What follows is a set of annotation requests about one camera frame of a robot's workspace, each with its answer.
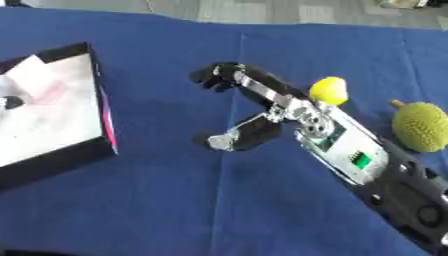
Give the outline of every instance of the open box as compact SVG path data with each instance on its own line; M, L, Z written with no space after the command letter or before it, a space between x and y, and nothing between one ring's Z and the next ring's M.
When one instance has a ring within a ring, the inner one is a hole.
M41 66L18 71L32 59ZM39 84L42 71L52 73L60 87L46 101L33 100L33 83ZM2 77L14 72L17 82L3 79L10 84L0 84L0 97L15 91L14 96L24 99L25 104L0 112L0 190L117 154L100 66L89 44L0 62ZM28 79L24 82L28 83L27 90L17 86L20 78Z

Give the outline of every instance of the mechanical hand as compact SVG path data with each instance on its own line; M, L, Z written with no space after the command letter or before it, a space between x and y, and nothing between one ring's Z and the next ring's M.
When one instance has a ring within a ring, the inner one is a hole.
M217 91L239 88L265 107L225 134L207 137L208 147L250 149L278 136L282 123L294 123L302 147L368 207L422 249L448 255L448 182L405 151L254 66L214 63L191 78Z

